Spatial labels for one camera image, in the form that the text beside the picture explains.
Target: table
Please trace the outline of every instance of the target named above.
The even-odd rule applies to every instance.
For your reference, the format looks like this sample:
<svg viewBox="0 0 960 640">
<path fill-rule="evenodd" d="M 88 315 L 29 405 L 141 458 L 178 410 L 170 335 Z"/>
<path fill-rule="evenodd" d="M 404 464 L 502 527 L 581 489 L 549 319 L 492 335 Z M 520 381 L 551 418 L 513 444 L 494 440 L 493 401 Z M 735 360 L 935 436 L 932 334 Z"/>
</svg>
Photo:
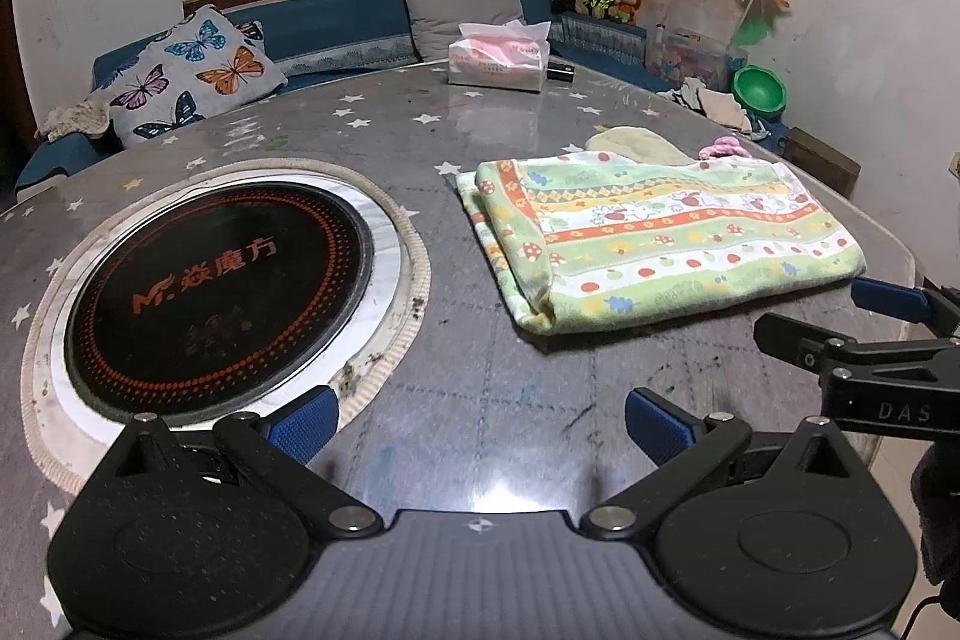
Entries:
<svg viewBox="0 0 960 640">
<path fill-rule="evenodd" d="M 3 215 L 0 634 L 43 640 L 66 631 L 43 560 L 70 497 L 35 468 L 20 419 L 20 362 L 34 306 L 56 260 L 103 220 L 200 170 L 314 158 L 371 178 L 412 216 L 433 275 L 421 331 L 373 403 L 314 465 L 387 519 L 409 506 L 478 513 L 565 507 L 579 518 L 652 469 L 624 431 L 624 398 L 634 386 L 649 386 L 696 415 L 729 410 L 755 429 L 793 431 L 819 411 L 819 390 L 814 376 L 752 344 L 752 321 L 765 311 L 862 341 L 904 337 L 901 322 L 853 308 L 843 286 L 631 333 L 553 341 L 517 333 L 451 178 L 440 172 L 582 148 L 600 124 L 646 126 L 692 155 L 726 133 L 583 67 L 572 85 L 550 82 L 531 95 L 448 86 L 444 64 L 423 64 L 280 95 L 176 130 Z M 899 239 L 798 175 L 857 237 L 872 276 L 914 284 L 913 258 Z M 876 440 L 856 440 L 864 458 Z"/>
</svg>

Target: fluffy beige cushion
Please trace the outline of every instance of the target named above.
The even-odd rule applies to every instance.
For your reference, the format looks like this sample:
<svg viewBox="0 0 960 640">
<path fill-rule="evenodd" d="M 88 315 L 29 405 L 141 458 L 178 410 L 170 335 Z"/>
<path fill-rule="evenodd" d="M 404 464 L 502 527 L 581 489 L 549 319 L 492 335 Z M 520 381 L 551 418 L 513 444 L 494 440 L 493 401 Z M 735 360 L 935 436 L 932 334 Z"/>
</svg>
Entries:
<svg viewBox="0 0 960 640">
<path fill-rule="evenodd" d="M 460 23 L 504 25 L 523 20 L 520 0 L 406 0 L 410 28 L 419 56 L 425 61 L 445 58 L 460 37 Z"/>
</svg>

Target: orange fox plush toy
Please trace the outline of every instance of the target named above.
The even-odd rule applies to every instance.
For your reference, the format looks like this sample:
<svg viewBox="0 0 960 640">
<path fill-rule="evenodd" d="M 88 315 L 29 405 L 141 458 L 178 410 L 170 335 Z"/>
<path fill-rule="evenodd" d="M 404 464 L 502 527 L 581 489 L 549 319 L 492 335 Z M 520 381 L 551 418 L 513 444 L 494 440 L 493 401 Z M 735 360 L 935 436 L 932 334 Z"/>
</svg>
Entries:
<svg viewBox="0 0 960 640">
<path fill-rule="evenodd" d="M 633 25 L 637 19 L 637 9 L 640 9 L 640 1 L 642 0 L 619 0 L 608 9 L 610 19 Z"/>
</svg>

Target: folded blanket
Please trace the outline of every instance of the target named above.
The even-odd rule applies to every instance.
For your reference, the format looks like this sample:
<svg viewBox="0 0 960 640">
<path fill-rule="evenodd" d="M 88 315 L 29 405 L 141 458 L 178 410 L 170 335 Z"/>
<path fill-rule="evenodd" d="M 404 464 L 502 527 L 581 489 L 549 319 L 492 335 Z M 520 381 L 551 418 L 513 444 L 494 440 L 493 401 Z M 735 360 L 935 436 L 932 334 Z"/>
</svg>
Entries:
<svg viewBox="0 0 960 640">
<path fill-rule="evenodd" d="M 457 188 L 510 313 L 534 333 L 720 310 L 865 268 L 784 164 L 580 152 L 481 164 Z"/>
</svg>

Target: blue gripper pad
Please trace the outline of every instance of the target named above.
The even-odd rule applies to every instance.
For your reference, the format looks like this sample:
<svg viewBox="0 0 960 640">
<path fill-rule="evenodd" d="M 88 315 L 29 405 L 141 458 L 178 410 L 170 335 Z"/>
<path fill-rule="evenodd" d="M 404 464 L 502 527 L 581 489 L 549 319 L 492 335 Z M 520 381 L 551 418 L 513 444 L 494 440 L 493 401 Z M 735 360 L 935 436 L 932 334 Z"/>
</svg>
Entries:
<svg viewBox="0 0 960 640">
<path fill-rule="evenodd" d="M 317 390 L 316 396 L 311 395 L 290 413 L 283 415 L 286 408 L 277 410 L 282 417 L 272 421 L 267 432 L 267 442 L 304 465 L 337 434 L 340 417 L 337 394 L 326 387 Z"/>
<path fill-rule="evenodd" d="M 695 419 L 688 416 L 688 421 L 680 420 L 649 396 L 642 395 L 638 389 L 632 390 L 627 396 L 624 418 L 630 439 L 656 466 L 670 461 L 697 439 L 692 424 Z"/>
<path fill-rule="evenodd" d="M 850 285 L 853 304 L 861 310 L 880 313 L 910 323 L 925 323 L 933 311 L 923 290 L 896 286 L 869 277 L 857 277 Z"/>
</svg>

